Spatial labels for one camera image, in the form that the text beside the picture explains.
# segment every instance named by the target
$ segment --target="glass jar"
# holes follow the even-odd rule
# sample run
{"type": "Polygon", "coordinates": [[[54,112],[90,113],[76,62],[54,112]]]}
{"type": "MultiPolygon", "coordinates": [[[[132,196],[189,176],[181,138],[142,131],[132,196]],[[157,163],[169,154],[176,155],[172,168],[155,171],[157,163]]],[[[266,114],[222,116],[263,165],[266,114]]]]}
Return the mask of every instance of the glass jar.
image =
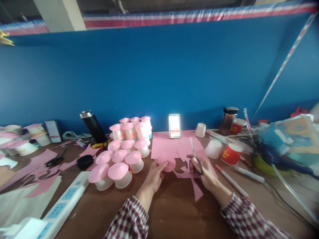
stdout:
{"type": "Polygon", "coordinates": [[[233,121],[237,116],[239,109],[236,107],[225,107],[224,108],[224,117],[222,123],[219,127],[219,133],[224,136],[230,134],[230,128],[232,127],[233,121]]]}

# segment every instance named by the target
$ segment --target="plaid shirt sleeve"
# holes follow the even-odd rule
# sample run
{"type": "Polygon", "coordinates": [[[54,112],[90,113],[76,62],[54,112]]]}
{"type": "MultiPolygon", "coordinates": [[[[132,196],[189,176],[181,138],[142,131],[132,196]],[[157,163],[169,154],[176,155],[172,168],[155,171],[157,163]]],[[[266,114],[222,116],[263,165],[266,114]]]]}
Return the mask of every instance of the plaid shirt sleeve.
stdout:
{"type": "Polygon", "coordinates": [[[240,199],[234,193],[228,204],[221,208],[221,214],[238,238],[292,238],[263,218],[251,201],[240,199]]]}
{"type": "Polygon", "coordinates": [[[116,214],[104,239],[146,238],[149,231],[149,215],[135,196],[127,199],[116,214]]]}

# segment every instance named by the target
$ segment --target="black scissors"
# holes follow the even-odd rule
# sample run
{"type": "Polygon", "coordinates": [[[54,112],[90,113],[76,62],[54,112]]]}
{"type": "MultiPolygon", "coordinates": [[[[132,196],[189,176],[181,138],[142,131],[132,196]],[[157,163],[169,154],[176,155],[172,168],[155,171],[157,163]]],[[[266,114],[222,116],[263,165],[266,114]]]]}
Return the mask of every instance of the black scissors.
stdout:
{"type": "Polygon", "coordinates": [[[194,158],[197,160],[197,162],[199,163],[200,168],[201,168],[201,171],[199,172],[199,171],[197,170],[197,168],[193,165],[192,160],[189,161],[189,165],[188,165],[189,170],[190,170],[190,171],[193,171],[195,174],[203,175],[203,173],[204,173],[203,166],[202,166],[201,162],[198,160],[198,158],[196,158],[195,149],[194,149],[194,144],[193,144],[192,138],[190,138],[190,142],[191,142],[191,144],[192,144],[193,157],[194,157],[194,158]]]}
{"type": "Polygon", "coordinates": [[[68,149],[69,148],[66,148],[60,156],[58,156],[58,157],[56,157],[54,159],[51,159],[49,162],[47,162],[46,167],[48,168],[48,167],[51,167],[51,166],[58,165],[63,160],[63,155],[68,149]]]}

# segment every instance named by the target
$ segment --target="power strip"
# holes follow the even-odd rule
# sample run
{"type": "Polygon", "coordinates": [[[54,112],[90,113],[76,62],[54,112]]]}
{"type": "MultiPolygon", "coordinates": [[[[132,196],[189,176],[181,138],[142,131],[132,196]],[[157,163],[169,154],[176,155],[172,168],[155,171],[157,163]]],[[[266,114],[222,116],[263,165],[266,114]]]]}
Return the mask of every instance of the power strip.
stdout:
{"type": "Polygon", "coordinates": [[[81,172],[43,218],[48,224],[37,239],[55,239],[55,236],[89,185],[87,180],[89,173],[81,172]]]}

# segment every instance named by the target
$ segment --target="blue wall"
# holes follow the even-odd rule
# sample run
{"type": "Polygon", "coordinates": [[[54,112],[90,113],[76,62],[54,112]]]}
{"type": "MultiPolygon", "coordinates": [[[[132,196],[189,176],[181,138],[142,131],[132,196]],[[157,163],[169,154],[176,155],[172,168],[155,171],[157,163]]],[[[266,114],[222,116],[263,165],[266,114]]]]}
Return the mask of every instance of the blue wall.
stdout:
{"type": "MultiPolygon", "coordinates": [[[[225,106],[239,107],[239,117],[246,107],[252,117],[309,15],[11,37],[16,47],[0,46],[0,125],[53,119],[82,133],[84,110],[106,132],[123,117],[143,115],[154,131],[167,130],[169,113],[182,114],[184,129],[218,127],[225,106]]],[[[314,25],[318,19],[265,109],[318,100],[314,25]]],[[[279,120],[290,111],[263,113],[279,120]]]]}

